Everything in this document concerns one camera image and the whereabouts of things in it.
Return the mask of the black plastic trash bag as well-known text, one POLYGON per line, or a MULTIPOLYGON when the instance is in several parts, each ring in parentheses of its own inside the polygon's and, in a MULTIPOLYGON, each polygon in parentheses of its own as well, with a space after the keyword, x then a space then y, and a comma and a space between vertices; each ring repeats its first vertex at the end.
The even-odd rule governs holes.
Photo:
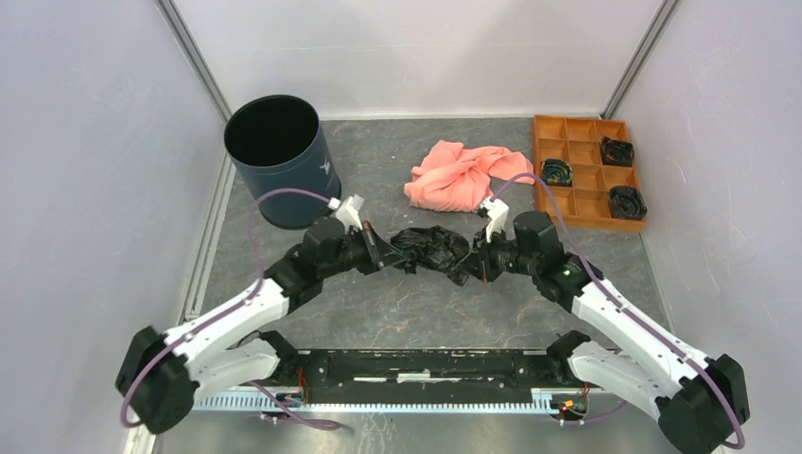
POLYGON ((465 242, 468 241, 464 236, 439 225, 407 228, 390 241, 406 257, 403 269, 406 274, 415 274, 418 268, 424 268, 442 273, 451 282, 452 268, 462 261, 457 259, 457 249, 465 242))

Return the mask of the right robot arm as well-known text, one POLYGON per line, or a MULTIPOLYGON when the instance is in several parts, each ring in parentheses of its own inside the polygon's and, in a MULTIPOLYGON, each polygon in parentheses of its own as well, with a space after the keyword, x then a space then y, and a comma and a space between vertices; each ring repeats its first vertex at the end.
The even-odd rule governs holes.
POLYGON ((548 349, 546 371, 553 383, 579 380, 613 393, 655 420, 682 453, 744 447, 750 408, 736 360, 713 358, 647 316, 587 259, 565 251, 548 214, 519 214, 513 238, 503 231, 508 211, 500 202, 486 201, 478 214, 487 223, 461 264, 463 273, 487 283, 505 272, 528 276, 542 297, 594 326, 620 350, 614 354, 572 331, 548 349))

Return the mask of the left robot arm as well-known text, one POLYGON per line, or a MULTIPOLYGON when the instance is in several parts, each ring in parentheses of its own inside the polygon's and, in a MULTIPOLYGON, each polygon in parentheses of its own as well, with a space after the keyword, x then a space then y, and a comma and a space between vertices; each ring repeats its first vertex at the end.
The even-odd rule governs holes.
POLYGON ((300 243, 229 301, 164 332, 148 325, 133 335, 115 381, 123 397, 121 424, 161 434, 212 394, 265 378, 288 384, 297 373, 293 355, 267 340, 236 342, 316 298, 327 278, 351 270, 369 275, 407 258, 368 221, 316 221, 300 243))

